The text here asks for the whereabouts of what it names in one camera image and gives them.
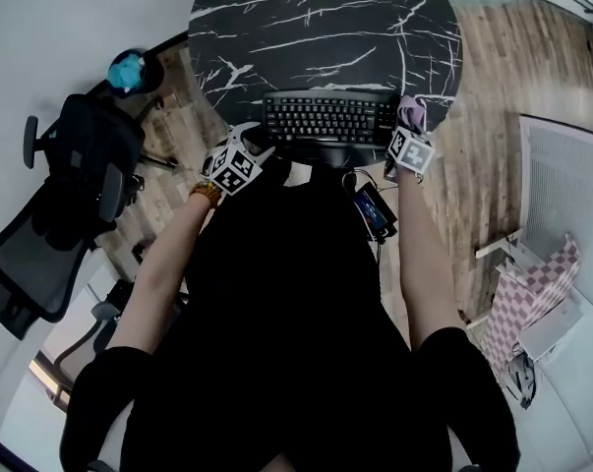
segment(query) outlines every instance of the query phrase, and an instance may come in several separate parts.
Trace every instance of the marble tabletop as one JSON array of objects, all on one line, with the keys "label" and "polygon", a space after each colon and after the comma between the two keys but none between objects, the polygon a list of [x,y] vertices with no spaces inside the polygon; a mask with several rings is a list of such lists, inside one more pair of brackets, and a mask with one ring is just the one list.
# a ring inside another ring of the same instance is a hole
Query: marble tabletop
[{"label": "marble tabletop", "polygon": [[448,0],[196,0],[189,49],[232,125],[261,121],[270,89],[368,89],[422,98],[431,131],[462,74]]}]

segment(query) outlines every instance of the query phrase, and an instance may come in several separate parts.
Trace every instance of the purple cloth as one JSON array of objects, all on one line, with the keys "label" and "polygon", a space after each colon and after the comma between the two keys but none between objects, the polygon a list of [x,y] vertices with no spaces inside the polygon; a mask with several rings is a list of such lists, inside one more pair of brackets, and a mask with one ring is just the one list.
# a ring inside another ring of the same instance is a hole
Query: purple cloth
[{"label": "purple cloth", "polygon": [[412,96],[401,98],[396,114],[407,129],[417,128],[421,133],[427,131],[427,108]]}]

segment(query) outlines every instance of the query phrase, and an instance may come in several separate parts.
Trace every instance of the pink and white checkered bag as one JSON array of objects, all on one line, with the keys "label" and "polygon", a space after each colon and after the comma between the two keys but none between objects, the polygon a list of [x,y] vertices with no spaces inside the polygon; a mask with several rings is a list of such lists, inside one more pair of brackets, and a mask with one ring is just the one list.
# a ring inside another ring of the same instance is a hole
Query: pink and white checkered bag
[{"label": "pink and white checkered bag", "polygon": [[501,373],[520,351],[522,330],[534,324],[564,299],[580,268],[580,251],[566,235],[563,249],[546,264],[502,273],[493,300],[493,310],[480,341],[493,367]]}]

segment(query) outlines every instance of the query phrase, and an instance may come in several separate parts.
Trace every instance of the black keyboard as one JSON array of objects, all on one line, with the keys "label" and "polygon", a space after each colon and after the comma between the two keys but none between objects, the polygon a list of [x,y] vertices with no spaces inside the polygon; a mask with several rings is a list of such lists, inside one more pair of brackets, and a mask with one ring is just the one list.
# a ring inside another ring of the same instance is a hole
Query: black keyboard
[{"label": "black keyboard", "polygon": [[274,145],[299,142],[387,147],[399,96],[344,90],[283,90],[264,95],[264,128]]}]

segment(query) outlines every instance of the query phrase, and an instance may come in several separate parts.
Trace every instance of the wooden floor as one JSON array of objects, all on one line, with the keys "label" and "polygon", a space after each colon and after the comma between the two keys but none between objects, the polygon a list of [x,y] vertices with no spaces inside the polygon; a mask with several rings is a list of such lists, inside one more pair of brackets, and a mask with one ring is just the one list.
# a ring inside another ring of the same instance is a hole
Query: wooden floor
[{"label": "wooden floor", "polygon": [[[438,156],[424,181],[426,199],[453,259],[457,306],[470,317],[490,308],[492,272],[499,255],[475,261],[475,250],[516,230],[521,193],[518,114],[555,119],[593,131],[593,60],[587,27],[541,1],[455,9],[464,39],[459,94],[433,134]],[[207,148],[225,135],[219,117],[193,81],[189,51],[179,46],[160,56],[166,79],[165,108],[152,112],[146,147],[174,155],[171,174],[140,165],[146,190],[126,208],[116,232],[99,240],[110,258],[132,276],[130,249],[153,239],[198,180]],[[381,167],[371,167],[381,176]],[[396,208],[396,190],[382,192]],[[395,240],[382,253],[386,310],[405,334]]]}]

